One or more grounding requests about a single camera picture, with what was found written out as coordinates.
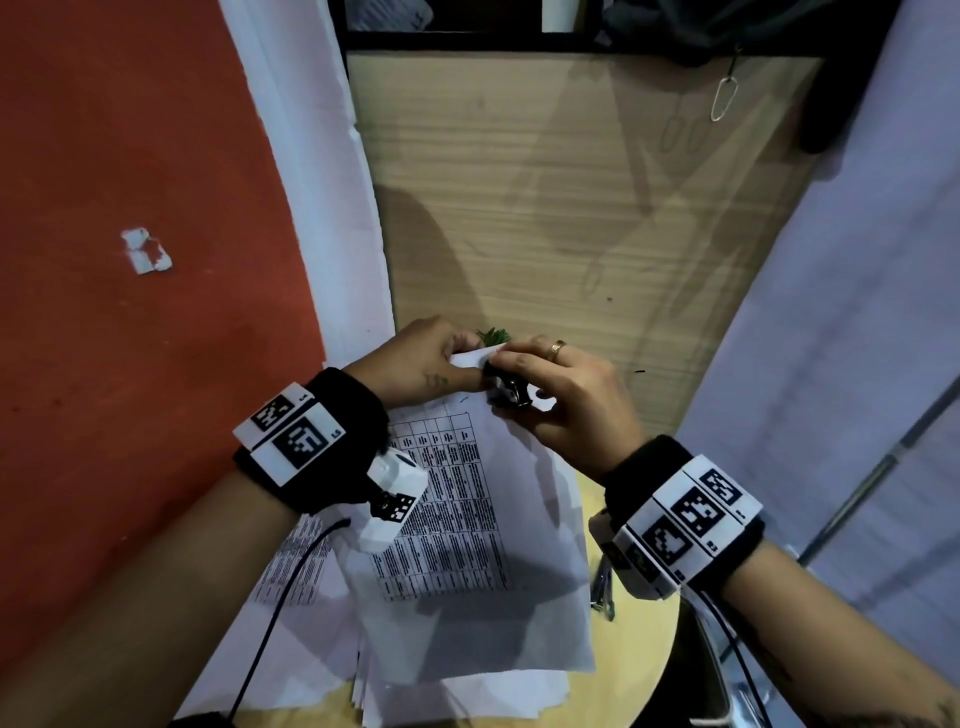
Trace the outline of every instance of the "orange wall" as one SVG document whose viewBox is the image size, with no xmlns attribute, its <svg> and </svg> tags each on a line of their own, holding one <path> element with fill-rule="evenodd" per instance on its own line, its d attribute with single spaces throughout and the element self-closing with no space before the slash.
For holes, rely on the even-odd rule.
<svg viewBox="0 0 960 728">
<path fill-rule="evenodd" d="M 215 0 L 0 4 L 0 667 L 323 348 Z M 174 260 L 137 276 L 121 230 Z"/>
</svg>

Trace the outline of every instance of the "left hand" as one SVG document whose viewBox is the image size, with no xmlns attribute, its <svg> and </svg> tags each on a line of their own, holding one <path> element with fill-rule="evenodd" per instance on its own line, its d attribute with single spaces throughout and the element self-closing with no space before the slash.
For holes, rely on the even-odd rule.
<svg viewBox="0 0 960 728">
<path fill-rule="evenodd" d="M 482 392 L 483 373 L 450 363 L 457 352 L 483 347 L 476 331 L 442 316 L 417 319 L 344 371 L 380 397 L 387 409 L 423 404 L 454 392 Z"/>
</svg>

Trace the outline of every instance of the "small plant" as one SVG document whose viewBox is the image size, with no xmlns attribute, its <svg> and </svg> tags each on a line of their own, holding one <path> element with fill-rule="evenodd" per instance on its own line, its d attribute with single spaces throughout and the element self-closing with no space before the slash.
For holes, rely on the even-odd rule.
<svg viewBox="0 0 960 728">
<path fill-rule="evenodd" d="M 483 345 L 485 347 L 496 347 L 510 341 L 510 334 L 507 333 L 505 328 L 491 328 L 486 332 L 477 329 L 477 333 L 480 334 L 480 338 L 483 339 Z"/>
</svg>

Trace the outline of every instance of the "ring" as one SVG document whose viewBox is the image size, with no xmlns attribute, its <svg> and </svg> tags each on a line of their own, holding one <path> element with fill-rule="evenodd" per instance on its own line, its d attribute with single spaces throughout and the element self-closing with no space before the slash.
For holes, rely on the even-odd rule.
<svg viewBox="0 0 960 728">
<path fill-rule="evenodd" d="M 560 353 L 560 349 L 566 346 L 566 342 L 563 339 L 557 339 L 552 347 L 550 347 L 550 353 L 547 355 L 546 360 L 554 364 L 557 363 L 557 354 Z"/>
</svg>

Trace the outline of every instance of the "cable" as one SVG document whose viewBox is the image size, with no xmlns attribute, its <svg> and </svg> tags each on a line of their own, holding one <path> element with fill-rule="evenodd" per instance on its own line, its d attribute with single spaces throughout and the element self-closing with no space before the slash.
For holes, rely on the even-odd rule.
<svg viewBox="0 0 960 728">
<path fill-rule="evenodd" d="M 763 699 L 760 697 L 760 691 L 756 689 L 754 676 L 750 674 L 750 669 L 747 667 L 747 663 L 743 659 L 740 648 L 737 646 L 737 639 L 733 636 L 733 632 L 730 631 L 730 627 L 727 626 L 727 621 L 723 619 L 723 615 L 720 614 L 720 610 L 714 606 L 713 602 L 709 600 L 707 595 L 705 595 L 703 592 L 695 592 L 695 594 L 701 598 L 704 604 L 707 605 L 707 608 L 713 613 L 713 616 L 716 618 L 716 620 L 720 622 L 720 629 L 723 630 L 727 640 L 730 641 L 730 647 L 733 648 L 733 654 L 736 655 L 736 660 L 738 663 L 740 663 L 740 668 L 743 670 L 743 674 L 747 677 L 747 685 L 750 686 L 750 692 L 754 695 L 754 702 L 760 710 L 760 715 L 763 718 L 763 724 L 766 726 L 766 728 L 773 728 L 773 723 L 770 722 L 770 716 L 767 715 L 766 706 L 763 705 Z"/>
<path fill-rule="evenodd" d="M 303 569 L 303 565 L 306 564 L 306 560 L 310 558 L 310 554 L 316 550 L 317 546 L 324 542 L 324 539 L 329 534 L 333 533 L 333 531 L 336 531 L 338 528 L 346 528 L 349 525 L 350 519 L 342 519 L 325 529 L 323 532 L 321 532 L 320 536 L 315 538 L 313 543 L 307 547 L 307 550 L 300 557 L 297 565 L 294 566 L 294 570 L 290 574 L 290 578 L 287 579 L 287 583 L 283 586 L 283 591 L 280 593 L 280 599 L 277 601 L 276 607 L 274 608 L 274 615 L 270 617 L 270 624 L 267 625 L 267 631 L 263 635 L 263 640 L 260 642 L 260 647 L 256 650 L 256 657 L 253 658 L 253 664 L 250 665 L 250 670 L 247 672 L 247 679 L 243 681 L 243 687 L 240 688 L 240 692 L 237 693 L 237 699 L 233 701 L 233 707 L 230 708 L 227 721 L 231 725 L 233 723 L 233 719 L 237 715 L 237 711 L 240 710 L 240 702 L 243 700 L 243 696 L 247 692 L 247 686 L 250 684 L 250 681 L 253 678 L 253 673 L 256 671 L 256 666 L 260 664 L 260 658 L 263 657 L 263 650 L 267 647 L 267 641 L 270 639 L 270 634 L 274 631 L 276 619 L 280 616 L 280 608 L 283 607 L 283 602 L 286 601 L 287 595 L 293 588 L 294 582 L 296 582 L 297 577 L 300 576 L 300 570 Z"/>
</svg>

